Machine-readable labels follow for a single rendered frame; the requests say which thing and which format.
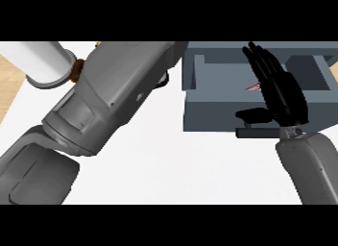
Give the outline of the grey-blue drawer front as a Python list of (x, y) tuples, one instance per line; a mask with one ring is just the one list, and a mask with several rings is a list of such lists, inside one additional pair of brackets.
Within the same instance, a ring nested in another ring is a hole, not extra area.
[[(319, 132), (338, 124), (338, 91), (305, 90), (310, 123), (301, 126), (304, 132)], [(235, 116), (238, 111), (264, 108), (258, 90), (204, 92), (189, 90), (185, 100), (185, 132), (233, 132), (242, 125)]]

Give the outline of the brown round object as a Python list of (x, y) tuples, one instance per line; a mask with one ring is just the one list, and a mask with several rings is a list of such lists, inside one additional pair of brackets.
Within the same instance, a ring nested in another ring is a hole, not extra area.
[(81, 74), (81, 70), (83, 70), (83, 66), (84, 66), (84, 60), (79, 59), (74, 64), (73, 64), (73, 68), (71, 68), (71, 73), (70, 73), (70, 81), (73, 83), (77, 83), (80, 80), (80, 74)]

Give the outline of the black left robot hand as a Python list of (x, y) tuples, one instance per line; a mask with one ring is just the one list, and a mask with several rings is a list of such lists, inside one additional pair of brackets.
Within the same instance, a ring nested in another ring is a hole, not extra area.
[(165, 86), (168, 84), (168, 81), (170, 81), (170, 74), (168, 72), (165, 72), (165, 75), (163, 76), (160, 82), (157, 83), (155, 88)]

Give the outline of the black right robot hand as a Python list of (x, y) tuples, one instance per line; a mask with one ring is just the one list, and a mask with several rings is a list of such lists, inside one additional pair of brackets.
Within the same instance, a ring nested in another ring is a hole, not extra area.
[(276, 56), (252, 42), (244, 47), (267, 108), (236, 112), (247, 124), (276, 121), (282, 127), (304, 125), (308, 120), (308, 105), (301, 86), (289, 72), (282, 68)]

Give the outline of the white cylinder with grey rim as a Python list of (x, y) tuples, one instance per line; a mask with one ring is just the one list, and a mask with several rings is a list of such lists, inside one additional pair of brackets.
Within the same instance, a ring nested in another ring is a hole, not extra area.
[(58, 41), (0, 41), (0, 55), (36, 88), (52, 89), (68, 82), (77, 57)]

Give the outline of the grey-blue open drawer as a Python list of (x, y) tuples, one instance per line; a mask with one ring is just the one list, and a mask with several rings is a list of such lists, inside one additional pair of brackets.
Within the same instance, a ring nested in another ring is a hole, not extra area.
[[(338, 91), (331, 66), (338, 62), (338, 41), (260, 41), (305, 90)], [(182, 89), (205, 94), (245, 91), (257, 84), (244, 54), (245, 41), (192, 41), (182, 60)]]

